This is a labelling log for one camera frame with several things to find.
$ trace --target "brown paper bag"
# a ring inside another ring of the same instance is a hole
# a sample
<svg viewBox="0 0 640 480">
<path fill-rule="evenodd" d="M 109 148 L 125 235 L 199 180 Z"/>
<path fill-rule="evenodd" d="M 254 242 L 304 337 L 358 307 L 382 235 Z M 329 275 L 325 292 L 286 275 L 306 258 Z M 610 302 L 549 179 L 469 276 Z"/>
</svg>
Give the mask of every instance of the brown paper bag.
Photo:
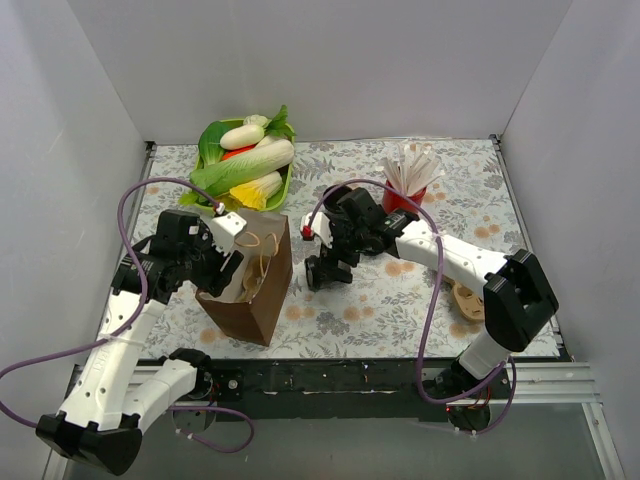
<svg viewBox="0 0 640 480">
<path fill-rule="evenodd" d="M 231 283 L 218 298 L 198 290 L 196 300 L 225 335 L 269 346 L 293 274 L 289 224 L 286 216 L 277 213 L 240 209 L 238 214 L 247 221 L 246 231 L 260 239 L 261 245 L 236 246 L 244 259 Z M 272 234 L 275 234 L 277 247 Z M 255 245 L 256 242 L 245 233 L 238 243 Z M 238 301 L 246 298 L 243 278 L 247 267 L 259 270 L 256 260 L 260 255 L 264 257 L 265 276 L 252 298 Z"/>
</svg>

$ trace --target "floral tablecloth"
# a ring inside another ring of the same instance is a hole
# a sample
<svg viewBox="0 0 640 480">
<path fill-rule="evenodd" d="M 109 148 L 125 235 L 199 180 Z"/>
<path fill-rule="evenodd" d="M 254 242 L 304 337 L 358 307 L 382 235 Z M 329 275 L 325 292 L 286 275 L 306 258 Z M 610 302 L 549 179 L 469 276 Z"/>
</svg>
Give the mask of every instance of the floral tablecloth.
<svg viewBox="0 0 640 480">
<path fill-rule="evenodd" d="M 178 347 L 197 348 L 214 358 L 413 357 L 416 354 L 434 273 L 388 255 L 363 257 L 352 285 L 335 284 L 317 293 L 307 289 L 304 259 L 318 246 L 297 234 L 301 217 L 312 210 L 327 186 L 351 178 L 382 179 L 376 165 L 400 154 L 400 140 L 296 144 L 294 173 L 282 213 L 289 216 L 293 278 L 271 346 L 226 337 L 200 308 L 194 287 L 174 294 L 148 338 L 142 358 L 167 355 Z M 445 175 L 426 194 L 423 205 L 447 233 L 480 247 L 514 252 L 524 246 L 522 232 L 489 140 L 431 141 Z M 151 177 L 188 178 L 195 146 L 158 147 Z M 150 235 L 158 214 L 176 208 L 183 189 L 172 184 L 147 188 L 134 237 Z M 371 190 L 374 198 L 382 192 Z M 443 286 L 427 355 L 454 357 L 480 330 L 466 322 Z M 547 325 L 526 356 L 556 356 Z"/>
</svg>

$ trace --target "green bowl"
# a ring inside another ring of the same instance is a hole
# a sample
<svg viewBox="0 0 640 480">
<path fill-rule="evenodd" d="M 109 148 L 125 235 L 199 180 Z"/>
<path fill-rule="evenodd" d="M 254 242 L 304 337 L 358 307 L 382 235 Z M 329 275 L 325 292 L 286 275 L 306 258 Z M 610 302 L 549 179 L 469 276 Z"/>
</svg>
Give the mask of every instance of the green bowl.
<svg viewBox="0 0 640 480">
<path fill-rule="evenodd" d="M 236 128 L 236 127 L 242 126 L 242 122 L 244 121 L 244 118 L 230 118 L 227 120 L 220 120 L 220 121 L 222 123 L 228 124 L 231 128 Z M 291 141 L 291 143 L 295 145 L 295 140 L 296 140 L 295 136 L 287 137 L 287 138 Z M 200 154 L 198 154 L 198 159 L 196 160 L 196 166 L 194 170 L 203 168 L 203 166 L 204 164 L 202 163 Z M 260 210 L 261 212 L 268 212 L 270 210 L 275 210 L 279 208 L 284 202 L 284 199 L 287 197 L 287 192 L 289 191 L 289 183 L 291 182 L 291 173 L 293 172 L 293 162 L 291 162 L 287 167 L 281 168 L 279 171 L 282 174 L 282 187 L 280 187 L 280 190 L 278 190 L 275 193 L 275 195 L 273 195 L 269 200 L 267 200 L 267 206 L 261 209 Z M 224 206 L 226 210 L 235 211 L 238 208 L 241 208 L 243 206 L 241 203 L 231 198 L 231 196 L 229 196 L 228 194 L 223 194 L 220 197 L 216 198 L 216 200 L 224 202 Z M 194 204 L 194 206 L 202 210 L 204 213 L 208 213 L 210 215 L 213 214 L 210 205 L 200 205 L 196 203 Z"/>
</svg>

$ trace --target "carrot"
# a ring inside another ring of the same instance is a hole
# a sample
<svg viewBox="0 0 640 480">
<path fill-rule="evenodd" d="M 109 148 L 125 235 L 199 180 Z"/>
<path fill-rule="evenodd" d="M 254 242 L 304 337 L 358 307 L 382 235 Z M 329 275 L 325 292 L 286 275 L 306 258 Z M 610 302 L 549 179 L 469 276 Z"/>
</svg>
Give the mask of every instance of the carrot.
<svg viewBox="0 0 640 480">
<path fill-rule="evenodd" d="M 251 150 L 253 147 L 255 147 L 255 145 L 249 145 L 248 147 L 239 148 L 237 150 L 231 150 L 230 152 L 225 153 L 222 156 L 222 160 L 220 160 L 220 161 L 224 162 L 225 160 L 229 160 L 234 155 L 237 155 L 237 154 L 242 153 L 242 152 L 246 152 L 247 150 Z"/>
</svg>

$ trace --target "white wall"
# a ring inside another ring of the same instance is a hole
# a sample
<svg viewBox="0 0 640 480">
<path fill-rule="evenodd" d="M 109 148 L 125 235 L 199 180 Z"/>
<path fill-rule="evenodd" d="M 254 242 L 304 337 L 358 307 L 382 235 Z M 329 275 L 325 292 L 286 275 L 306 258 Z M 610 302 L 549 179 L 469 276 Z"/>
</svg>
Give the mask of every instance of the white wall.
<svg viewBox="0 0 640 480">
<path fill-rule="evenodd" d="M 640 3 L 574 0 L 504 135 L 507 168 L 591 362 L 628 478 L 640 478 Z"/>
<path fill-rule="evenodd" d="M 69 0 L 146 140 L 289 105 L 301 138 L 501 133 L 570 0 Z"/>
<path fill-rule="evenodd" d="M 119 251 L 115 209 L 144 144 L 65 0 L 0 2 L 0 365 L 93 338 Z M 14 372 L 0 396 L 55 412 L 72 359 Z M 0 414 L 0 478 L 48 448 Z"/>
</svg>

